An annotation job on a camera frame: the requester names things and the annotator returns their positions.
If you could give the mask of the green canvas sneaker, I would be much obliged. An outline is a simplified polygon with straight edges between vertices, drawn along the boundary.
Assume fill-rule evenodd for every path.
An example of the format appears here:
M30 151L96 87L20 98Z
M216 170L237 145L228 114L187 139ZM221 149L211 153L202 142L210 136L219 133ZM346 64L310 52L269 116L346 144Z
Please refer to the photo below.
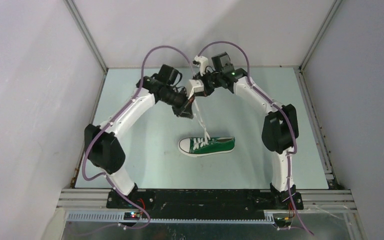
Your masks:
M230 153L234 150L236 139L230 137L187 137L178 142L179 151L189 157L205 157Z

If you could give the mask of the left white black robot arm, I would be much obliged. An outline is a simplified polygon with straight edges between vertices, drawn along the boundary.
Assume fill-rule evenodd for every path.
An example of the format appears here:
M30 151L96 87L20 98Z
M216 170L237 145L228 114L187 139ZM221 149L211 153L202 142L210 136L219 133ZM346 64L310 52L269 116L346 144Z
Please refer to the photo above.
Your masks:
M192 119L194 98L175 85L175 81L182 78L182 73L174 67L162 65L159 72L144 76L136 83L133 95L119 111L101 124L89 124L84 129L84 156L100 168L110 185L120 192L118 201L125 208L136 206L138 194L134 192L137 185L125 166L126 154L120 139L157 102L171 106L177 117Z

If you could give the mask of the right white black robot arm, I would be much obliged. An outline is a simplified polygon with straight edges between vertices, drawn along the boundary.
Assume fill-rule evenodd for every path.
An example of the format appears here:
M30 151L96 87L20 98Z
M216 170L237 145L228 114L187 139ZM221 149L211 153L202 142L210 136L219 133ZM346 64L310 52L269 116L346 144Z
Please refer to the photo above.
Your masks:
M226 52L213 56L211 60L214 70L209 72L208 58L200 54L194 57L192 62L199 68L194 79L199 85L188 94L207 97L216 88L223 87L264 114L261 140L273 155L270 201L277 209L296 210L299 197L292 175L292 155L297 153L299 136L296 108L270 97L252 79L250 67L235 68Z

